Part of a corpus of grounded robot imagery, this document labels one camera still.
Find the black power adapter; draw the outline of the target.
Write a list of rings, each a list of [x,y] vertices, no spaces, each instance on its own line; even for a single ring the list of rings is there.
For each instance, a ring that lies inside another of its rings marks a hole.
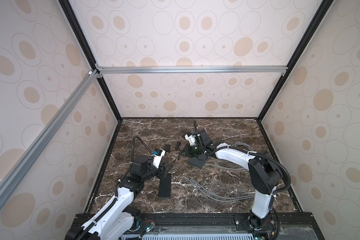
[[[169,144],[166,144],[163,147],[163,150],[165,150],[166,152],[170,151],[170,149],[171,149],[171,145],[169,145]]]

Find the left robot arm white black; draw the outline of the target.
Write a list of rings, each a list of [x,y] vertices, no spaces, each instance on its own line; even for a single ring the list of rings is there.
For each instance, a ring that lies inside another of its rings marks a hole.
[[[117,240],[124,232],[140,228],[140,211],[130,204],[152,178],[163,180],[173,167],[165,158],[166,151],[155,150],[149,156],[137,156],[125,177],[119,180],[115,194],[93,217],[73,225],[66,240]]]

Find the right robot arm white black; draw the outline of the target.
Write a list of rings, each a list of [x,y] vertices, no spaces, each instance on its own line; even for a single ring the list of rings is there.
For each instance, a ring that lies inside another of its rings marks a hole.
[[[254,230],[261,230],[273,209],[276,195],[291,187],[292,180],[287,169],[266,151],[256,152],[251,148],[244,150],[236,144],[213,142],[205,130],[187,132],[184,138],[188,141],[184,155],[189,158],[190,165],[201,169],[207,159],[213,157],[234,163],[249,171],[255,189],[249,222]]]

